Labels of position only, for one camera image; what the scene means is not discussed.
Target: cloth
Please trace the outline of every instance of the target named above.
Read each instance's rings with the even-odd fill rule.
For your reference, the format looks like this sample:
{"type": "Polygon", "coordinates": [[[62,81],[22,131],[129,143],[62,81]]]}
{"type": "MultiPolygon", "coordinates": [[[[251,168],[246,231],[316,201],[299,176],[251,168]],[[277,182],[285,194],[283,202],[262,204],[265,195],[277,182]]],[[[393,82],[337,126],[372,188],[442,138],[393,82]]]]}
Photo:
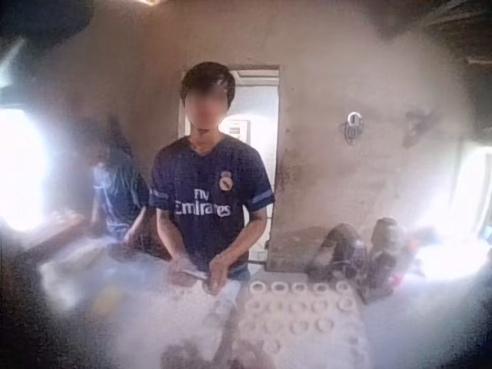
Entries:
{"type": "MultiPolygon", "coordinates": [[[[225,136],[199,155],[188,138],[155,157],[150,204],[169,211],[191,261],[201,271],[228,248],[244,228],[243,206],[254,212],[274,202],[263,162],[251,146],[225,136]]],[[[248,261],[248,253],[230,271],[248,261]]]]}
{"type": "Polygon", "coordinates": [[[121,241],[142,208],[148,206],[148,187],[131,159],[114,148],[108,162],[94,168],[94,180],[108,232],[121,241]]]}

